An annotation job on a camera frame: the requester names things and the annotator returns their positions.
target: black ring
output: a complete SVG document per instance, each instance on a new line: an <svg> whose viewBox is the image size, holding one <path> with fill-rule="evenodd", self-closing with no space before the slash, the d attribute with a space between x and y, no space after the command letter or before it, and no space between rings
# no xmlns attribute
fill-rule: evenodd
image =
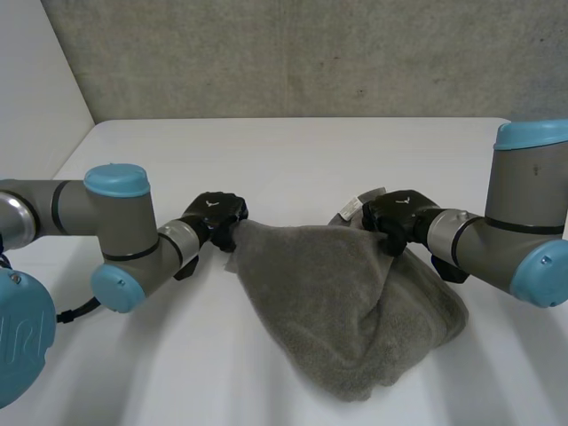
<svg viewBox="0 0 568 426"><path fill-rule="evenodd" d="M483 219L483 217L481 216L472 217L465 224L463 224L463 226L458 229L458 232L454 235L454 240L452 241L452 260L458 268L460 267L460 263L458 262L458 241L460 240L460 237L468 226L481 219Z"/></svg>
<svg viewBox="0 0 568 426"><path fill-rule="evenodd" d="M181 268L182 264L184 264L184 255L181 254L181 250L179 249L179 246L176 244L175 241L173 241L168 235L166 235L165 233L158 233L159 237L162 237L164 240L166 240L169 244L172 245L172 247L176 250L177 253L177 258L179 259L179 267Z"/></svg>
<svg viewBox="0 0 568 426"><path fill-rule="evenodd" d="M63 224L61 223L61 217L59 217L59 197L61 196L63 188L69 182L71 181L64 180L63 182L59 183L59 185L57 185L57 188L55 188L55 191L53 191L53 196L51 197L51 220L62 235L69 235L69 233L63 227Z"/></svg>
<svg viewBox="0 0 568 426"><path fill-rule="evenodd" d="M37 214L36 209L34 209L34 206L32 205L32 203L29 202L28 200L26 200L24 197L22 197L18 193L15 193L14 191L9 191L7 189L3 189L2 191L0 191L0 193L7 193L8 195L11 195L12 197L14 197L16 200L20 201L24 206L26 206L28 208L29 212L34 217L35 228L36 228L33 241L37 240L39 238L40 232L42 230L42 223L40 222L39 215Z"/></svg>
<svg viewBox="0 0 568 426"><path fill-rule="evenodd" d="M107 253L103 253L103 257L106 260L110 260L112 262L127 262L129 260L136 260L136 259L140 259L141 257L144 256L148 256L152 253L154 253L158 247L160 247L160 239L158 238L158 241L150 248L147 248L144 251L140 251L139 253L133 253L131 255L119 255L119 256L115 256L115 255L108 255Z"/></svg>
<svg viewBox="0 0 568 426"><path fill-rule="evenodd" d="M501 220L485 218L485 222L493 228L502 229L503 231L511 231L513 233L530 233L533 235L559 235L564 232L564 225L560 226L532 226L517 225Z"/></svg>

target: white wall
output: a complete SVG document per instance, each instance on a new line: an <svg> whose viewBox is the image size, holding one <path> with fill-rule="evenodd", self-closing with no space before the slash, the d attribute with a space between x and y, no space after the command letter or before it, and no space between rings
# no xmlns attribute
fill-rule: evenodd
<svg viewBox="0 0 568 426"><path fill-rule="evenodd" d="M52 178L92 127L40 0L0 0L0 178Z"/></svg>

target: gray wall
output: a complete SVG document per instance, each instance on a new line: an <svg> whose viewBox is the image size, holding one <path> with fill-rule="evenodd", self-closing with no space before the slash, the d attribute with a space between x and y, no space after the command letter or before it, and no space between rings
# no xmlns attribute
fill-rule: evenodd
<svg viewBox="0 0 568 426"><path fill-rule="evenodd" d="M97 122L568 116L566 0L43 0Z"/></svg>

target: gray towel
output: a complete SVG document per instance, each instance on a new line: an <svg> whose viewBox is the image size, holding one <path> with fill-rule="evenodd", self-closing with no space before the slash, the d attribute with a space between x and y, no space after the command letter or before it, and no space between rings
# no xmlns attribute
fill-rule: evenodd
<svg viewBox="0 0 568 426"><path fill-rule="evenodd" d="M364 202L383 190L365 193ZM345 401L390 386L465 327L462 300L411 251L384 255L379 233L332 225L276 228L246 220L228 265L291 361Z"/></svg>

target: concrete wall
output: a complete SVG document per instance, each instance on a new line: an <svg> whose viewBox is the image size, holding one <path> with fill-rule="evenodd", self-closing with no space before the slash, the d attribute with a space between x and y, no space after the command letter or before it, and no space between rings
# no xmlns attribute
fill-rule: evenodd
<svg viewBox="0 0 568 426"><path fill-rule="evenodd" d="M52 178L92 127L39 0L0 0L0 179Z"/></svg>
<svg viewBox="0 0 568 426"><path fill-rule="evenodd" d="M96 121L568 115L565 0L43 0Z"/></svg>

